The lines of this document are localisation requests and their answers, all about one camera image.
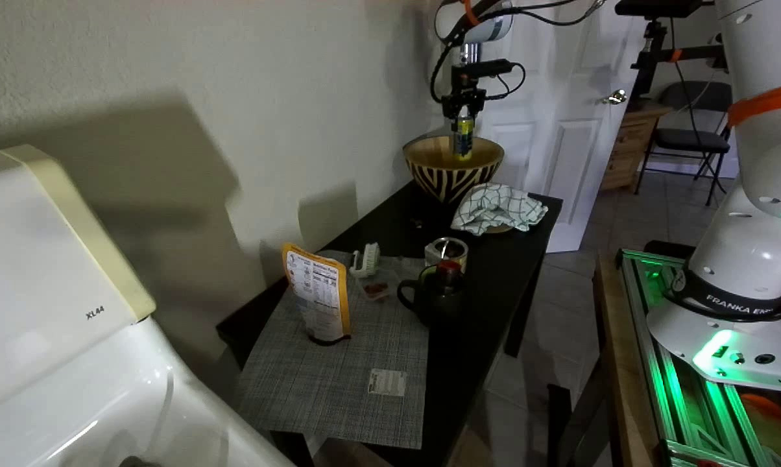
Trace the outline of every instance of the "decorative bowl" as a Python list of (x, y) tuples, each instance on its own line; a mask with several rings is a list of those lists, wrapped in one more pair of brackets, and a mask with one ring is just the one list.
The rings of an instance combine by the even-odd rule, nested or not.
[(423, 191), (451, 204), (474, 185), (493, 178), (503, 161), (503, 148), (493, 139), (471, 138), (471, 155), (458, 157), (448, 135), (423, 135), (405, 144), (405, 161)]

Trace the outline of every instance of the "black table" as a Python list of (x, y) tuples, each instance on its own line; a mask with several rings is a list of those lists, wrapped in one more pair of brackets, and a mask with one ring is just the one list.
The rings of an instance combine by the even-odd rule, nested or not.
[[(439, 204), (414, 185), (407, 185), (330, 244), (330, 248), (352, 252), (379, 240), (387, 257), (423, 257), (427, 240), (448, 233), (469, 247), (458, 351), (444, 352), (439, 340), (430, 340), (423, 449), (370, 445), (391, 465), (447, 465), (501, 343), (505, 340), (509, 355), (518, 352), (548, 239), (562, 204), (552, 198), (538, 199), (551, 209), (530, 233), (469, 235), (448, 231), (455, 208)], [(250, 357), (285, 288), (287, 282), (277, 279), (217, 323), (217, 335), (238, 366)], [(276, 434), (276, 444), (296, 465), (311, 461), (301, 435)]]

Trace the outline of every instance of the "floor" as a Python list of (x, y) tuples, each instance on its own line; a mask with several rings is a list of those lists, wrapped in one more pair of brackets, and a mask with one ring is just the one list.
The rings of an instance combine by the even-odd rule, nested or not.
[(640, 195), (605, 191), (580, 252), (548, 253), (518, 357), (497, 355), (469, 427), (490, 445), (495, 467), (545, 465), (548, 383), (583, 390), (597, 361), (591, 303), (593, 252), (640, 248), (652, 239), (697, 244), (721, 203), (705, 208), (708, 181), (647, 174)]

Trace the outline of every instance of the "chair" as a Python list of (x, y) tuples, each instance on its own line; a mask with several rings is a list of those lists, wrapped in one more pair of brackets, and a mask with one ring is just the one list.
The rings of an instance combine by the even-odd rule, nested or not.
[(643, 174), (652, 157), (653, 148), (665, 150), (693, 150), (700, 155), (700, 169), (696, 174), (710, 174), (705, 204), (713, 198), (713, 189), (719, 186), (721, 191), (724, 185), (719, 181), (724, 155), (728, 150), (728, 125), (727, 125), (727, 111), (732, 104), (732, 89), (728, 83), (710, 83), (710, 80), (685, 80), (685, 83), (673, 83), (667, 86), (660, 99), (662, 107), (674, 107), (674, 111), (667, 111), (656, 130), (652, 133), (647, 157), (635, 181), (634, 191), (640, 191)]

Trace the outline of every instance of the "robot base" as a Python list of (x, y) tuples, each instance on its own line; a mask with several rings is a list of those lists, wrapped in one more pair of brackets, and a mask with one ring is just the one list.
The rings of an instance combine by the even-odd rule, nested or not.
[(781, 392), (781, 318), (739, 323), (673, 300), (662, 300), (647, 318), (652, 336), (700, 375)]

